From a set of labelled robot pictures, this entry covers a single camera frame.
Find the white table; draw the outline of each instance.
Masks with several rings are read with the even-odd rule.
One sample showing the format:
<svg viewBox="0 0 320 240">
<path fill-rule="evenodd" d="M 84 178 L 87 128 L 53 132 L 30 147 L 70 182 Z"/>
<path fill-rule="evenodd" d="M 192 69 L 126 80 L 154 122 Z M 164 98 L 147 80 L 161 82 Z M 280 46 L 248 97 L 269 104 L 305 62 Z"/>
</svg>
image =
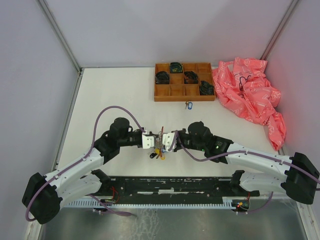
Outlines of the white table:
<svg viewBox="0 0 320 240">
<path fill-rule="evenodd" d="M 193 102 L 192 110 L 185 109 L 184 102 L 154 102 L 153 67 L 86 68 L 79 87 L 72 117 L 67 130 L 58 168 L 61 168 L 84 153 L 90 146 L 94 123 L 100 111 L 111 105 L 129 110 L 148 131 L 158 133 L 188 129 L 189 124 L 203 121 L 217 136 L 231 139 L 241 145 L 276 153 L 266 136 L 264 127 L 237 117 L 224 108 L 218 99 L 210 102 Z M 138 127 L 125 112 L 107 110 L 100 118 L 97 135 L 109 129 L 118 117 L 130 121 L 133 129 Z M 122 147 L 120 154 L 103 165 L 107 175 L 117 176 L 231 176 L 235 170 L 246 168 L 236 165 L 196 162 L 183 150 L 166 153 L 165 160 L 150 159 L 150 149 Z M 203 152 L 191 151 L 204 158 Z"/>
</svg>

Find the wooden compartment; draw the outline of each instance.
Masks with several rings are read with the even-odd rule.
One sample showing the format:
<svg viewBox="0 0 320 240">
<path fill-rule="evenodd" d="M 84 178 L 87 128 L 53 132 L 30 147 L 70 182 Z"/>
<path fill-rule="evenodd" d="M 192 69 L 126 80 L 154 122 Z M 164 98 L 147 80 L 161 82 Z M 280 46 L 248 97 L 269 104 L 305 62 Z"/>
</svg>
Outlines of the wooden compartment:
<svg viewBox="0 0 320 240">
<path fill-rule="evenodd" d="M 213 83 L 211 64 L 209 62 L 181 63 L 183 73 L 170 73 L 170 63 L 157 63 L 155 73 L 165 71 L 170 76 L 169 84 L 156 84 L 154 80 L 154 101 L 156 102 L 186 102 L 214 101 L 214 95 L 200 95 L 201 81 Z M 184 84 L 184 72 L 193 71 L 198 75 L 198 84 Z"/>
</svg>

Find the gray wall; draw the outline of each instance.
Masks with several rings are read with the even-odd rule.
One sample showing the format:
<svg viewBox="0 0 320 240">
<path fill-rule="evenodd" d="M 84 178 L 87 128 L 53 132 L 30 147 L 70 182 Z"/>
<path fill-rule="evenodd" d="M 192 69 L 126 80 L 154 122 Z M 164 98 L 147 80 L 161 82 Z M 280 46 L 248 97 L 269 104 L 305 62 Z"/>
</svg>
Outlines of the gray wall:
<svg viewBox="0 0 320 240">
<path fill-rule="evenodd" d="M 82 67 L 260 58 L 291 0 L 47 0 Z"/>
<path fill-rule="evenodd" d="M 272 51 L 266 73 L 282 91 L 279 110 L 290 154 L 305 153 L 320 169 L 320 1 L 303 0 Z M 313 204 L 320 223 L 320 195 Z"/>
<path fill-rule="evenodd" d="M 77 73 L 35 0 L 0 7 L 0 239 L 25 234 L 29 177 L 50 171 Z"/>
</svg>

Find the gray floor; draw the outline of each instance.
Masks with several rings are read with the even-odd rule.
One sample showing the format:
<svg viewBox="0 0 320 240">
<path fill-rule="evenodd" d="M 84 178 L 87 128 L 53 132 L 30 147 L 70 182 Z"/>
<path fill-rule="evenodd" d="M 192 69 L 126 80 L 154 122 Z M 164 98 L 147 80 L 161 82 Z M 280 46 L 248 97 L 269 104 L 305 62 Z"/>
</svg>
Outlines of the gray floor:
<svg viewBox="0 0 320 240">
<path fill-rule="evenodd" d="M 252 200 L 252 209 L 263 204 Z M 137 215 L 100 216 L 63 208 L 44 225 L 41 240 L 306 240 L 297 205 L 273 200 L 261 212 L 219 209 L 121 209 Z"/>
</svg>

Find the crumpled plastic bag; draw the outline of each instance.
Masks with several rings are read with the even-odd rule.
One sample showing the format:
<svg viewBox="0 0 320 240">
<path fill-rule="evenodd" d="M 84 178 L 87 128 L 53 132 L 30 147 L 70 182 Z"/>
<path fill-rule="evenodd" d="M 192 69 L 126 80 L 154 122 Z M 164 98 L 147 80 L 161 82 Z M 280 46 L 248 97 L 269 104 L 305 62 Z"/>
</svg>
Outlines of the crumpled plastic bag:
<svg viewBox="0 0 320 240">
<path fill-rule="evenodd" d="M 264 74 L 267 61 L 239 58 L 219 62 L 212 70 L 215 92 L 223 106 L 238 117 L 255 124 L 267 125 L 268 137 L 278 151 L 284 144 L 286 126 L 276 112 L 281 92 L 271 86 Z"/>
</svg>

